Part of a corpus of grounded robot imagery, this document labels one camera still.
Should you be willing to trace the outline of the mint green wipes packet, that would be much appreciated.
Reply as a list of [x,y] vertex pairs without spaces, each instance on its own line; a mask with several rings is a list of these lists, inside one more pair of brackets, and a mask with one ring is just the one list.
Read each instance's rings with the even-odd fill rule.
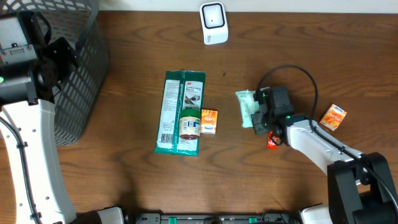
[[252,128],[252,114],[257,112],[263,112],[264,115],[269,111],[269,105],[267,102],[267,89],[268,87],[261,88],[261,96],[263,97],[264,104],[259,104],[258,101],[254,100],[254,97],[257,96],[256,90],[244,90],[244,91],[237,91],[235,95],[238,97],[239,105],[241,109],[241,116],[242,116],[242,127],[243,128]]

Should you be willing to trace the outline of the red snack bar wrapper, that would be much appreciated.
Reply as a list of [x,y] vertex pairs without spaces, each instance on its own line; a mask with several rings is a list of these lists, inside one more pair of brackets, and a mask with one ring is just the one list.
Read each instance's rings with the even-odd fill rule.
[[272,132],[268,133],[267,148],[277,150],[279,138],[274,136]]

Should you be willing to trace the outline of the orange tissue pack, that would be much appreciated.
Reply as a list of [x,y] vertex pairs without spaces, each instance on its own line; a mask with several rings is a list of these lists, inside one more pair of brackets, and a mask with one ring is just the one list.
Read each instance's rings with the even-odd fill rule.
[[332,131],[335,131],[346,115],[347,112],[345,110],[335,104],[332,104],[320,120],[320,124]]
[[216,134],[218,120],[217,110],[202,110],[201,111],[201,133],[202,134]]

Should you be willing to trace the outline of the green lid glass jar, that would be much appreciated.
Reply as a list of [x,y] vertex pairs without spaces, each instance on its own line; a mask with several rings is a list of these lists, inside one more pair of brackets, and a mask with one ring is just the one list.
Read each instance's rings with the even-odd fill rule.
[[179,136],[185,140],[195,140],[200,137],[201,113],[196,109],[184,109],[180,113]]

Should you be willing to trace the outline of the green 3M gloves package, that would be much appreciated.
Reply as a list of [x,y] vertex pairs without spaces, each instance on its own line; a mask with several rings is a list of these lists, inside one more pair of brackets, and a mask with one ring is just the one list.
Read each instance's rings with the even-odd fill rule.
[[189,70],[166,72],[155,153],[198,156],[199,138],[195,140],[180,138],[179,122],[180,113],[184,109],[196,109],[201,113],[205,79],[205,72]]

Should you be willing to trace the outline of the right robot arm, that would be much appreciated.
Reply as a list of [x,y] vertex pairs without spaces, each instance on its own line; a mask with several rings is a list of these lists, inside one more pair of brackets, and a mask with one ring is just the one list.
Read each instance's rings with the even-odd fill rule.
[[301,152],[327,176],[328,203],[303,209],[302,223],[397,223],[397,193],[384,156],[353,149],[296,114],[284,87],[262,88],[253,97],[255,133]]

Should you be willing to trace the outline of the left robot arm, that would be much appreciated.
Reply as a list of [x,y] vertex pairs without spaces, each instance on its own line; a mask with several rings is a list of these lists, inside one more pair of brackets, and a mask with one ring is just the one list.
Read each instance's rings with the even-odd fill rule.
[[77,214],[63,182],[55,143],[53,89],[78,59],[63,37],[43,32],[34,11],[1,16],[1,134],[16,196],[18,223],[127,223],[119,206]]

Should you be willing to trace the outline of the white barcode scanner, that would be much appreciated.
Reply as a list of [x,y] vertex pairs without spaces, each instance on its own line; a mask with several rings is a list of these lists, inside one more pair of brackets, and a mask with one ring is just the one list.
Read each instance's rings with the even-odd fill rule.
[[205,45],[222,44],[228,40],[229,29],[224,4],[215,1],[200,6],[200,19]]

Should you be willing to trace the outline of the grey plastic mesh basket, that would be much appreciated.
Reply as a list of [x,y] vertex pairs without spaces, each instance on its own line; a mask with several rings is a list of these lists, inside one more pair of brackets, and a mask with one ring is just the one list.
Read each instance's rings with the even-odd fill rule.
[[77,143],[109,71],[109,52],[97,23],[99,3],[95,0],[9,0],[1,1],[1,14],[40,12],[42,32],[52,30],[52,40],[65,38],[77,53],[79,67],[53,88],[55,95],[55,142]]

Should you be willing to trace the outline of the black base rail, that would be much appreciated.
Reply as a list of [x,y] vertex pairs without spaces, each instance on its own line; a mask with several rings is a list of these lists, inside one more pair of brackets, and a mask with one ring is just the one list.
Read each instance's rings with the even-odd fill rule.
[[295,215],[280,212],[263,214],[160,214],[142,213],[134,217],[136,224],[300,224]]

